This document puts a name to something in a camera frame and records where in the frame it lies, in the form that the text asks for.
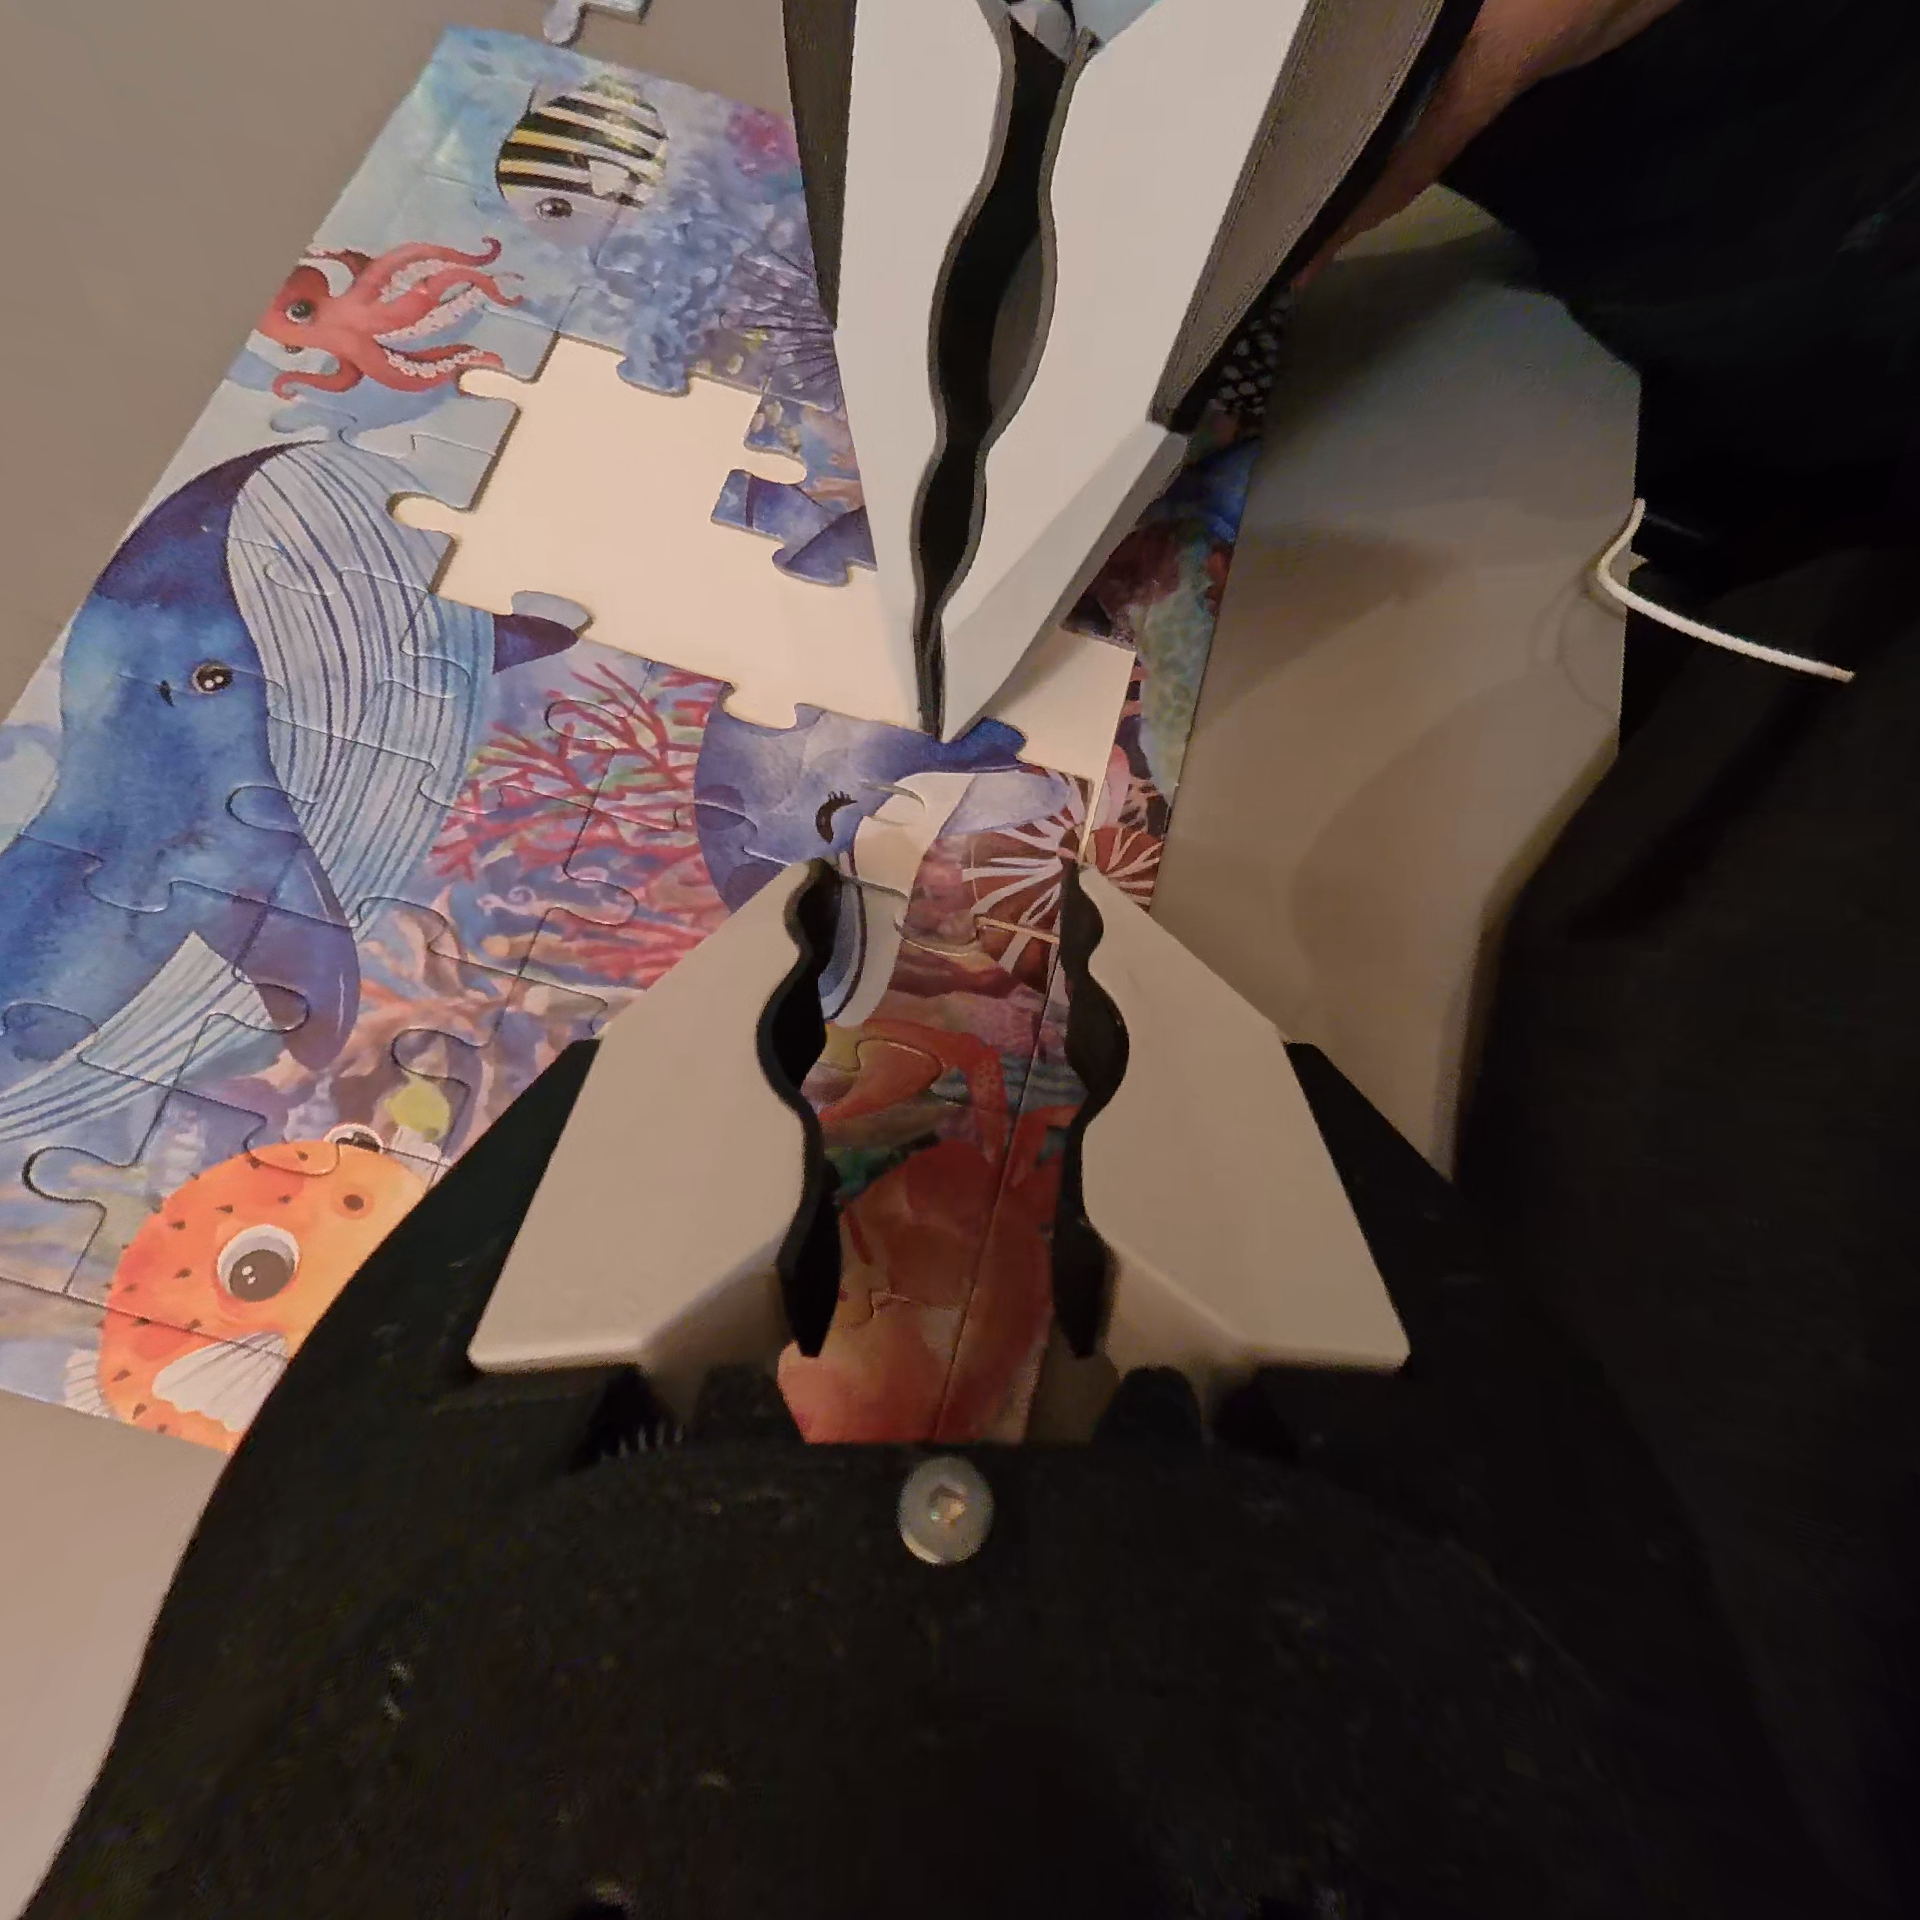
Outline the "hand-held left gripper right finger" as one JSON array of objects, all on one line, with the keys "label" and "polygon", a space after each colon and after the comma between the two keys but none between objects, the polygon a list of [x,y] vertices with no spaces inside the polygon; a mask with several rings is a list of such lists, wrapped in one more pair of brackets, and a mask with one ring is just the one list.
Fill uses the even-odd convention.
[{"label": "hand-held left gripper right finger", "polygon": [[1112,879],[1062,885],[1059,1331],[1201,1411],[1267,1369],[1391,1377],[1411,1344],[1279,1029]]}]

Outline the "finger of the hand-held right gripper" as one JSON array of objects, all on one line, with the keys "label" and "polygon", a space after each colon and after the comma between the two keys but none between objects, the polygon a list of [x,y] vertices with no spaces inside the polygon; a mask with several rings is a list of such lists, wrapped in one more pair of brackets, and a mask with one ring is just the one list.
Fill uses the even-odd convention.
[{"label": "finger of the hand-held right gripper", "polygon": [[1037,237],[1049,48],[1006,5],[854,5],[835,346],[880,612],[920,725],[971,725],[949,603],[983,521],[1000,301]]},{"label": "finger of the hand-held right gripper", "polygon": [[944,738],[997,703],[1182,464],[1161,385],[1305,16],[1163,3],[1071,69],[1041,155],[1044,325],[934,616]]}]

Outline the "person's right hand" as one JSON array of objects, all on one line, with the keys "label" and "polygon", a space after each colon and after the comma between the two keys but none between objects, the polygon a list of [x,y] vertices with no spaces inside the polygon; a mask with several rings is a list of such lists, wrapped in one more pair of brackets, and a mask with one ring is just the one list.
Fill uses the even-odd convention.
[{"label": "person's right hand", "polygon": [[1672,3],[1483,3],[1384,168],[1293,276],[1303,288],[1358,236],[1425,192],[1529,90],[1638,37]]}]

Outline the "assembled sea jigsaw puzzle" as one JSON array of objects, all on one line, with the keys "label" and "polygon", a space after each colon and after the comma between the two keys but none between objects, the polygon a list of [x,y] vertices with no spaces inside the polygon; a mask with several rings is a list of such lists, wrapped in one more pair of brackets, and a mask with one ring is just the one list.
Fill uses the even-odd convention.
[{"label": "assembled sea jigsaw puzzle", "polygon": [[809,1437],[1020,1437],[1065,879],[1147,905],[1279,353],[1060,633],[1085,748],[747,717],[873,553],[780,112],[446,31],[5,722],[5,1393],[220,1455],[377,1236],[780,867],[854,880]]}]

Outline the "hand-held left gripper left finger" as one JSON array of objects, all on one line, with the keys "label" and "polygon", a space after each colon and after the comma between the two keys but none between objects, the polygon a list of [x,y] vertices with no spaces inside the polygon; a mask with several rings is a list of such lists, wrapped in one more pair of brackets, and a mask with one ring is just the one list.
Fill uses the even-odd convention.
[{"label": "hand-held left gripper left finger", "polygon": [[841,1229],[801,1087],[839,885],[781,869],[600,1032],[470,1335],[480,1375],[630,1365],[687,1415],[710,1369],[823,1349]]}]

